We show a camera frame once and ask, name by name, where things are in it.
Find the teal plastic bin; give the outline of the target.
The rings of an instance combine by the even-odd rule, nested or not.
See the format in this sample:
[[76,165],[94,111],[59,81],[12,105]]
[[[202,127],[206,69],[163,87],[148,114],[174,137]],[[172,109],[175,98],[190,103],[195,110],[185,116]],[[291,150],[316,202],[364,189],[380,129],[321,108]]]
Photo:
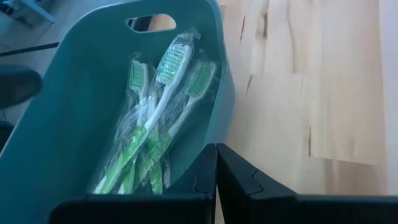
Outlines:
[[178,180],[208,143],[226,138],[234,86],[216,0],[134,0],[99,7],[67,32],[44,85],[0,153],[0,224],[48,224],[63,202],[84,198],[124,103],[134,52],[157,63],[172,39],[196,28],[196,49],[218,62],[215,102],[187,119],[170,153]]

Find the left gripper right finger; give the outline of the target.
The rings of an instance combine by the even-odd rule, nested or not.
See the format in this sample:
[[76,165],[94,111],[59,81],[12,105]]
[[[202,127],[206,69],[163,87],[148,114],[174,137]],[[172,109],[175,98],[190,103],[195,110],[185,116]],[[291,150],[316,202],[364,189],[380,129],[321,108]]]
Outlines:
[[398,224],[398,196],[298,194],[217,144],[226,224]]

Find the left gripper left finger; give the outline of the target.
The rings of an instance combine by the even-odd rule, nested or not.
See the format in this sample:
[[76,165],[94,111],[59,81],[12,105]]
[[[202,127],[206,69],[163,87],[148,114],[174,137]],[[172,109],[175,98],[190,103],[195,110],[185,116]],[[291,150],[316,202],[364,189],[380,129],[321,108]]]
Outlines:
[[162,194],[87,195],[57,205],[49,224],[214,224],[217,147],[207,144]]

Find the green toothbrush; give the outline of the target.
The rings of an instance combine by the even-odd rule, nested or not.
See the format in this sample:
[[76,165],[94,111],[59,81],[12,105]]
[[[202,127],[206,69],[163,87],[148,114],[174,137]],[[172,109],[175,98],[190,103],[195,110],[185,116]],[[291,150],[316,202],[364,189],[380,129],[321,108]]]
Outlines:
[[[205,96],[213,81],[217,65],[207,59],[198,59],[188,73],[188,80],[183,89],[172,99],[166,107],[165,113],[160,117],[159,140],[155,146],[155,162],[160,162],[161,167],[167,159],[167,151],[171,147],[180,128],[184,125],[188,116]],[[136,165],[136,178],[133,191],[150,182],[148,170],[150,162],[148,157],[147,142],[144,150],[139,154],[139,162]],[[162,170],[163,188],[165,171]]]
[[[149,96],[147,105],[147,119],[149,119],[157,106],[157,94],[152,92]],[[150,162],[150,168],[148,170],[148,178],[153,194],[161,194],[163,192],[163,177],[162,168],[160,162],[155,162],[155,146],[159,140],[159,126],[155,125],[152,133],[150,134],[149,140],[147,141],[148,157]]]
[[138,131],[146,121],[147,92],[149,86],[148,64],[138,59],[131,60],[129,80],[126,90],[127,111],[121,121],[121,139],[123,149],[129,153],[127,164],[122,169],[119,194],[131,194],[136,178],[137,148],[131,147],[139,142]]
[[[137,132],[139,142],[135,146],[131,145],[131,147],[137,148],[136,165],[139,162],[139,154],[144,150],[150,134],[155,128],[155,125],[159,124],[160,117],[165,113],[169,101],[172,99],[175,90],[183,79],[193,54],[193,42],[196,38],[200,38],[200,35],[195,30],[179,33],[162,56],[159,66],[154,73],[153,82],[149,81],[147,105],[150,94],[155,92],[157,94],[157,106],[149,119],[147,119],[146,115],[143,128]],[[129,153],[122,147],[120,132],[121,121],[124,120],[124,115],[118,122],[109,160],[102,169],[100,179],[92,190],[94,194],[118,193],[122,169],[129,160],[126,158]]]

